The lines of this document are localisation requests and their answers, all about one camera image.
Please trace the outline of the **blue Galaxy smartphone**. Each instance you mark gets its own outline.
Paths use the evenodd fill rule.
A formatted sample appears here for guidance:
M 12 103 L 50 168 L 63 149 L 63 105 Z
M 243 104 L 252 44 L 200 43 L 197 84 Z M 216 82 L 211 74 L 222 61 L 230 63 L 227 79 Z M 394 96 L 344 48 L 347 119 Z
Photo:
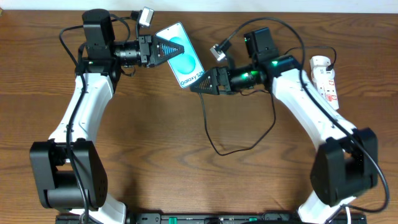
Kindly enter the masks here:
M 205 70 L 181 22 L 176 22 L 155 35 L 184 47 L 184 53 L 168 60 L 181 88 L 187 88 L 204 74 Z

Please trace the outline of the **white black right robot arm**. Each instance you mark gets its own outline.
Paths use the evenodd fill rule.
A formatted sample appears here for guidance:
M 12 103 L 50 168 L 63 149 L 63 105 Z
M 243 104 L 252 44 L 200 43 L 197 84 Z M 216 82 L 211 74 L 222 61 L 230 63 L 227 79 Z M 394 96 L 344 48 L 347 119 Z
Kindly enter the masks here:
M 214 67 L 190 86 L 192 92 L 232 95 L 264 85 L 281 101 L 309 135 L 316 149 L 310 173 L 312 193 L 297 213 L 301 222 L 330 222 L 342 208 L 377 185 L 377 137 L 344 119 L 314 87 L 292 55 L 280 55 L 268 28 L 244 35 L 252 62 L 236 68 Z

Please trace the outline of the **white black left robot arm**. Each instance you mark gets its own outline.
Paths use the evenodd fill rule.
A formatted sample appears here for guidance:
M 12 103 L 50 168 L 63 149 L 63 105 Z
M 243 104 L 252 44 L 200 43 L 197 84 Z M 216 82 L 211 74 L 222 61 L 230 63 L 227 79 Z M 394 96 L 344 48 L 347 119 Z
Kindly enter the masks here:
M 117 41 L 105 9 L 82 15 L 86 40 L 72 57 L 75 89 L 68 108 L 46 141 L 30 149 L 37 193 L 44 208 L 63 212 L 73 223 L 134 223 L 125 203 L 108 193 L 108 178 L 95 148 L 107 104 L 126 68 L 156 67 L 184 52 L 169 40 L 137 34 Z

